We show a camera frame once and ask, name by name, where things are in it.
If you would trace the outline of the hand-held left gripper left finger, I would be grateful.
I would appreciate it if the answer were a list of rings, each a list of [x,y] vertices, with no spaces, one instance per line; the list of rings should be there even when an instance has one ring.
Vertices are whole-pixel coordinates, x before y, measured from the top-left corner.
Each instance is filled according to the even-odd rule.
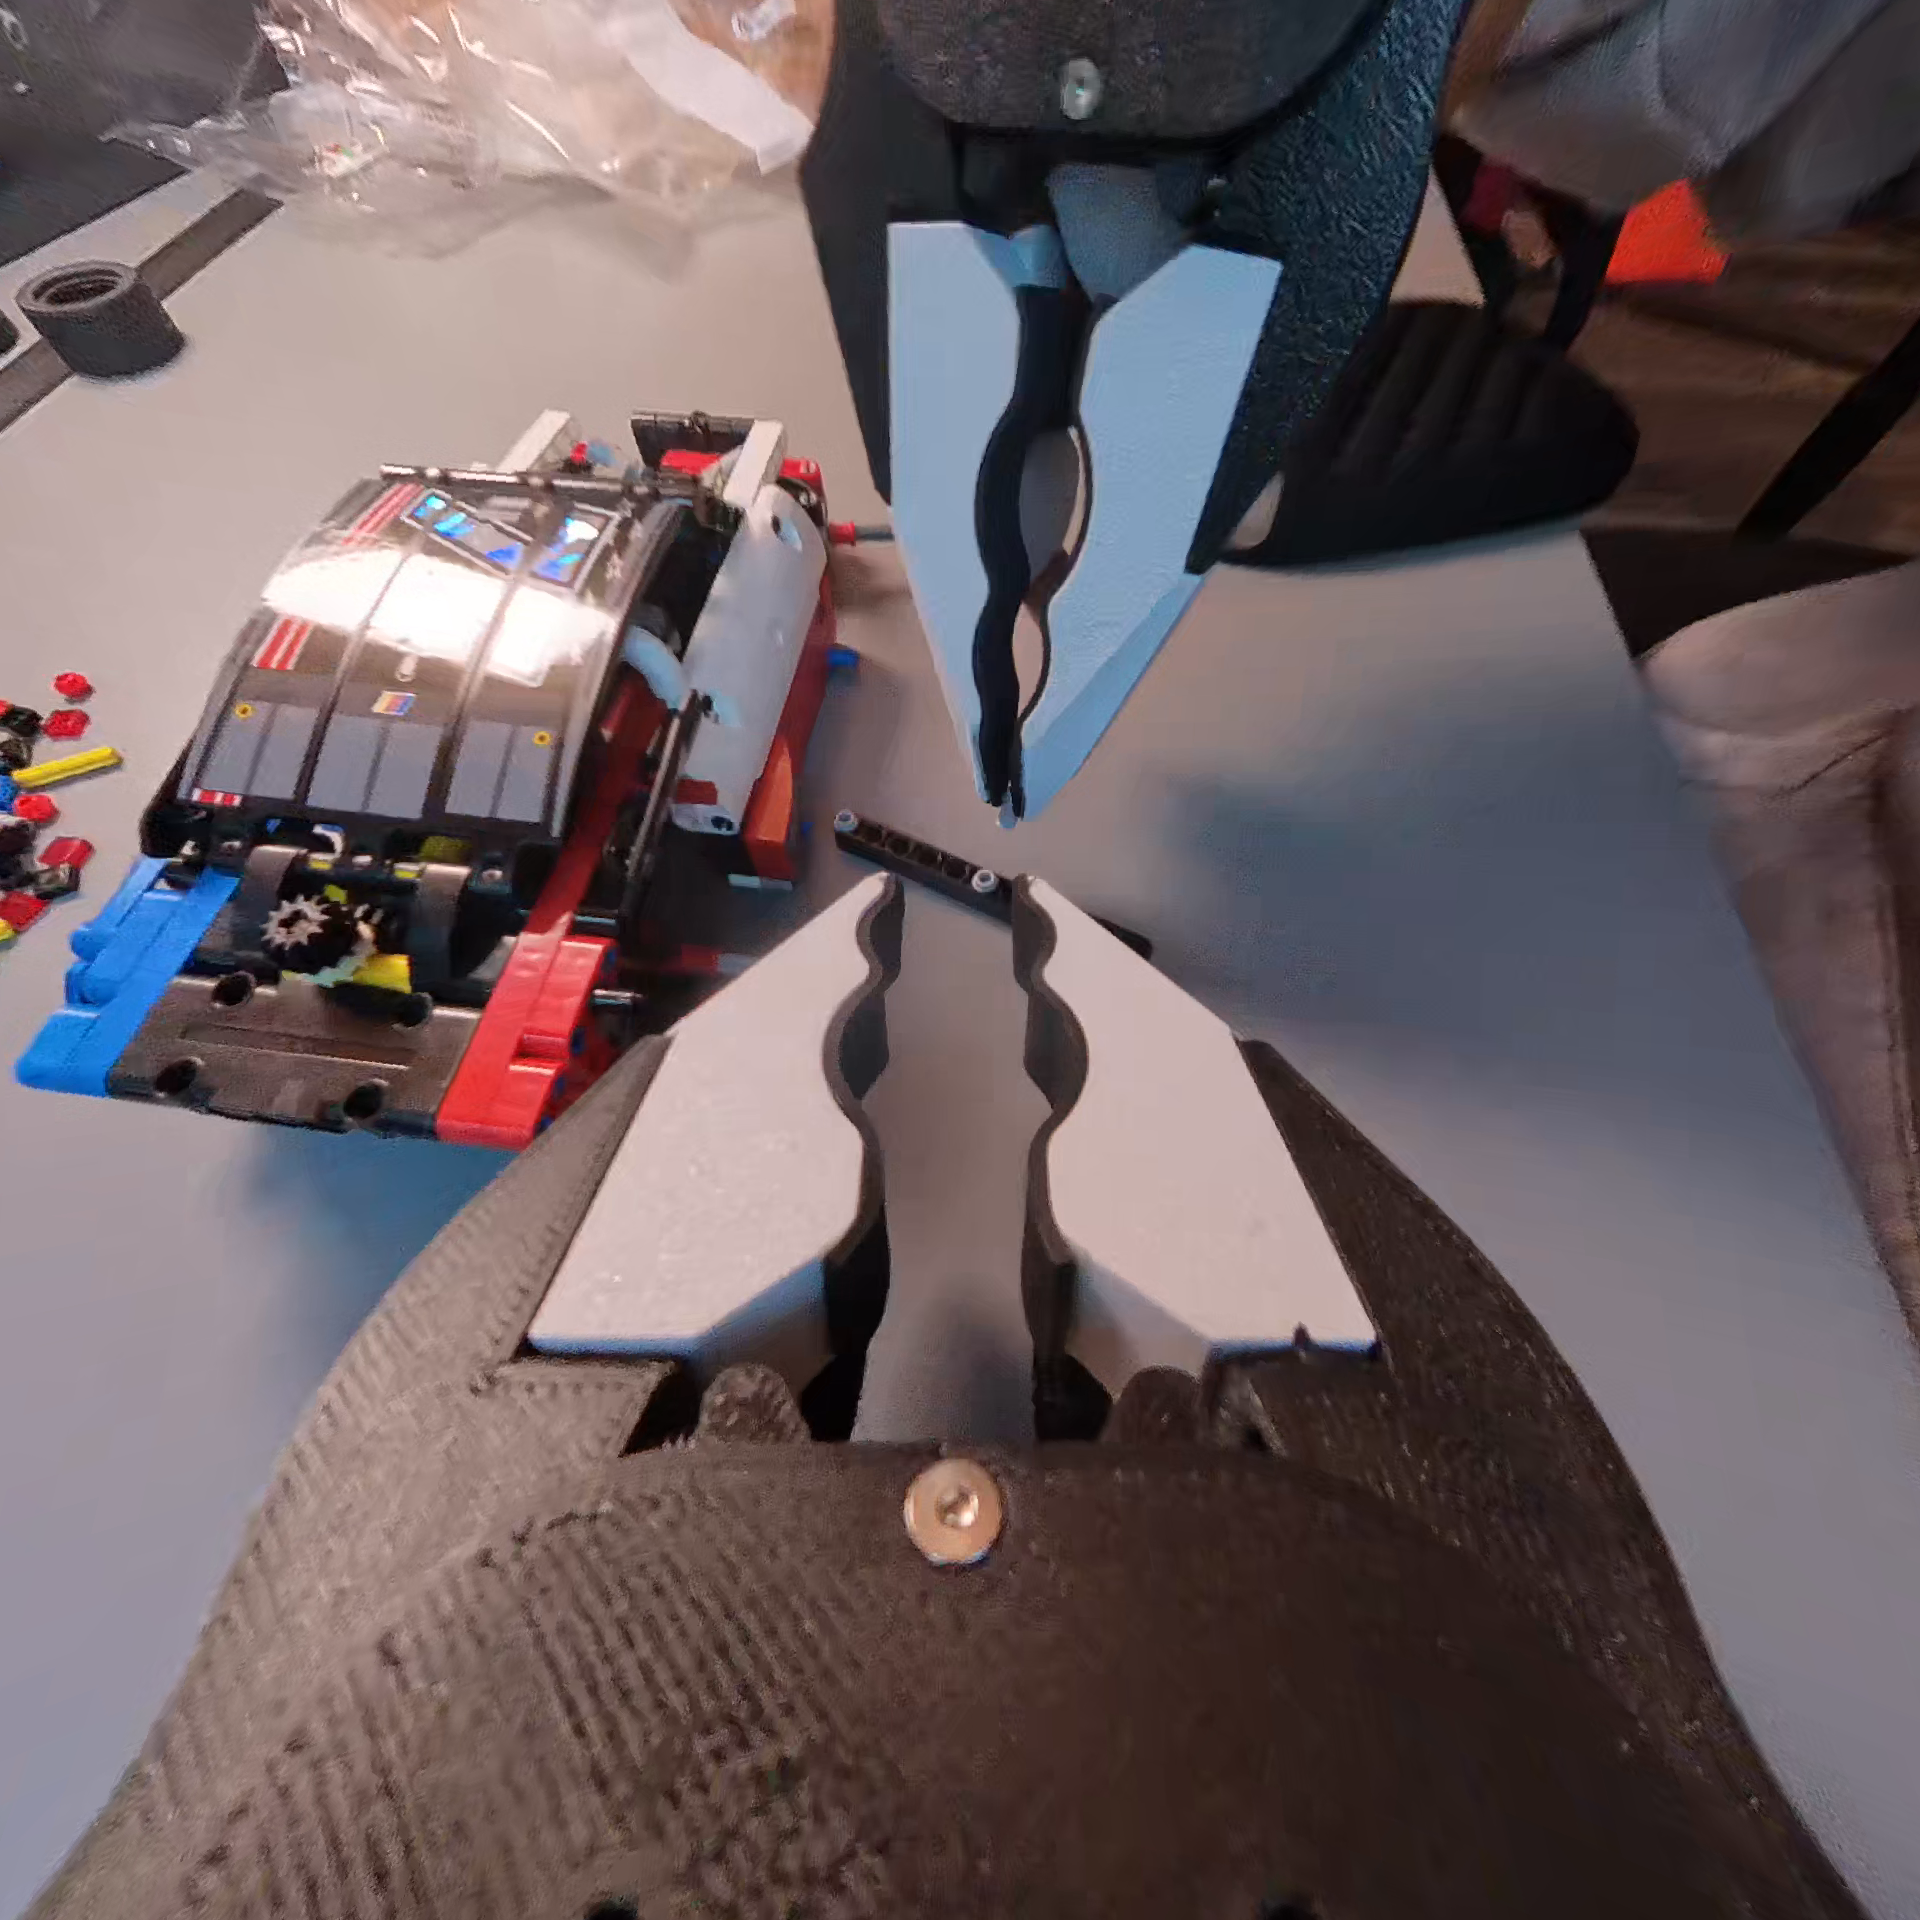
[[[539,1356],[755,1363],[803,1410],[854,1410],[889,1296],[885,994],[906,895],[870,876],[664,1037],[534,1311]]]

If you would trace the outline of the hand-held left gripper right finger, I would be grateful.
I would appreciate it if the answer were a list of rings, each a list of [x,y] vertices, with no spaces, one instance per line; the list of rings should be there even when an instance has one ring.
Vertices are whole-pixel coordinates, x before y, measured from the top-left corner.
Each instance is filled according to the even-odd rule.
[[[1057,884],[1020,879],[1028,1147],[1021,1295],[1040,1408],[1142,1372],[1378,1346],[1249,1048]]]

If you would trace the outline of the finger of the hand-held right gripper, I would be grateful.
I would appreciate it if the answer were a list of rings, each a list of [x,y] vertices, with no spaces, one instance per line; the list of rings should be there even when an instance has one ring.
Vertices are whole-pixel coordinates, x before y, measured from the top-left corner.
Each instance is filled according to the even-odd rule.
[[[977,794],[1021,810],[1021,481],[1065,397],[1065,249],[1043,225],[889,225],[885,290],[896,545]]]
[[[1085,512],[1043,610],[1044,675],[1003,823],[1035,819],[1082,773],[1201,592],[1193,543],[1281,280],[1270,256],[1185,248],[1093,323],[1077,392]]]

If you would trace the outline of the long black lego beam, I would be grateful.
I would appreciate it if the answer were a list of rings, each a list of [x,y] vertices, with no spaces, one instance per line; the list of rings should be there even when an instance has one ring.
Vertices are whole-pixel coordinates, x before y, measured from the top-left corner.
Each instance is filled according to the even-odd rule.
[[[989,866],[882,823],[870,813],[854,813],[862,816],[857,836],[834,836],[832,832],[832,841],[844,855],[881,873],[891,873],[925,896],[949,901],[978,921],[998,925],[1003,944],[1014,940],[1018,884],[1013,876],[995,872],[1001,876],[998,892],[995,896],[978,896],[969,887],[971,873],[973,869]]]

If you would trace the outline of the lego race car model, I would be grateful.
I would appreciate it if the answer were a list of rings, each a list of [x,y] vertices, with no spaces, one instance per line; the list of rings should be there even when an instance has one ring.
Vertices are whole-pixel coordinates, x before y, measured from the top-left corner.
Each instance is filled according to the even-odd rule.
[[[24,1088],[523,1149],[800,879],[834,520],[774,418],[539,416],[276,564],[69,940]]]

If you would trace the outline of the pile of small lego pieces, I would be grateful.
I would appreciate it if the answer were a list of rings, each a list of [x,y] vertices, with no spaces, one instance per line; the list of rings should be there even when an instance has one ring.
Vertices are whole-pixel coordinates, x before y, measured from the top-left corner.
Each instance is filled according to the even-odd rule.
[[[94,735],[97,693],[90,675],[64,671],[53,675],[46,706],[2,703],[5,953],[81,892],[94,860],[94,843],[64,821],[62,795],[124,765]]]

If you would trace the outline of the black rubber lego tyre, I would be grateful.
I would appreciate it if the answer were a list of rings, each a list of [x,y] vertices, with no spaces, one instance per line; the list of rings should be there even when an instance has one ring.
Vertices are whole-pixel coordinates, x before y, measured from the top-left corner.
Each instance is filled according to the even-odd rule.
[[[129,263],[97,259],[38,272],[17,304],[74,375],[142,377],[172,365],[185,348],[155,290]]]

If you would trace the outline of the orange traffic cone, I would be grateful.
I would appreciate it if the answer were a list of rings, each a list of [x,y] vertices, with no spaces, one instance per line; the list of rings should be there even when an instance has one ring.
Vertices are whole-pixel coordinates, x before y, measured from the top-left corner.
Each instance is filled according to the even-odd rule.
[[[1603,284],[1714,284],[1726,265],[1728,253],[1694,186],[1682,179],[1624,215]]]

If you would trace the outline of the pile of clear plastic bags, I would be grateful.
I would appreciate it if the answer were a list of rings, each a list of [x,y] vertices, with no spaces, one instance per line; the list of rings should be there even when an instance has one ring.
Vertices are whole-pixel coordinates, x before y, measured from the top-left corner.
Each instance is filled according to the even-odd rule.
[[[285,85],[112,131],[274,203],[464,233],[604,202],[668,235],[793,171],[827,2],[251,2]]]

